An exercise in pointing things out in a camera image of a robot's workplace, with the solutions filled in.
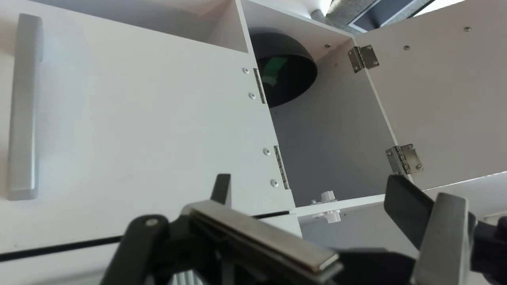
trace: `screw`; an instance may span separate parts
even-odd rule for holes
[[[270,179],[272,187],[278,187],[280,184],[275,179]]]
[[[144,222],[145,227],[155,227],[158,225],[158,219],[148,219]]]

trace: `metal bracket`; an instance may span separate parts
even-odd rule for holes
[[[354,46],[353,50],[348,51],[348,59],[354,73],[364,69],[369,70],[380,65],[375,56],[375,51],[370,45]]]
[[[389,160],[391,170],[396,175],[416,175],[423,171],[423,164],[418,159],[413,145],[394,146],[385,151],[386,159]]]

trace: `cabinet door handle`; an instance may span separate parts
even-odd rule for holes
[[[7,151],[7,200],[36,197],[36,86],[42,57],[42,21],[20,15],[15,35],[14,83]]]

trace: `metal hinge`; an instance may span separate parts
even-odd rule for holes
[[[353,50],[348,51],[348,59],[354,73],[364,69],[369,70],[380,65],[377,61],[375,51],[370,45],[354,46]]]
[[[423,171],[423,164],[418,159],[413,145],[394,146],[385,151],[386,159],[389,160],[391,170],[396,175],[416,175]]]

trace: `cabinet door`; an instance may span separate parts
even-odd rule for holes
[[[399,146],[413,145],[421,189],[507,170],[507,2],[464,2],[361,35]]]
[[[1,178],[19,13],[44,31],[39,195],[1,197],[0,252],[120,235],[152,213],[174,221],[220,173],[237,211],[293,208],[248,54],[17,0],[0,2]]]

